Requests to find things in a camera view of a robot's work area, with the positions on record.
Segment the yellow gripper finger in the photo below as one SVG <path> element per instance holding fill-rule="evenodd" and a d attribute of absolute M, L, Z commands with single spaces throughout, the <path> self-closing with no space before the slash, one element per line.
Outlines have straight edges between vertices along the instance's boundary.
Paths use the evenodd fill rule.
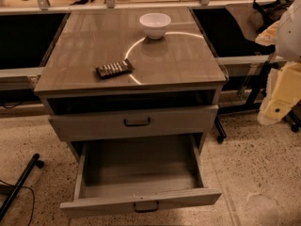
<path fill-rule="evenodd" d="M 270 26 L 268 26 L 265 30 L 263 30 L 255 39 L 255 42 L 259 45 L 269 46 L 276 44 L 277 37 L 277 26 L 279 21 L 274 22 Z"/>
<path fill-rule="evenodd" d="M 266 96 L 257 121 L 262 125 L 280 122 L 301 100 L 301 63 L 287 62 L 268 74 Z"/>

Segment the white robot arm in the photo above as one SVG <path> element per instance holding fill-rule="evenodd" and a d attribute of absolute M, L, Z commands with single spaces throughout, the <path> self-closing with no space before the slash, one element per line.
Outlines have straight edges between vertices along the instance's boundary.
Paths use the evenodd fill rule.
<path fill-rule="evenodd" d="M 280 20 L 263 30 L 255 42 L 274 44 L 276 54 L 286 60 L 281 69 L 269 72 L 266 97 L 257 117 L 260 124 L 272 125 L 301 100 L 301 0 L 294 0 Z"/>

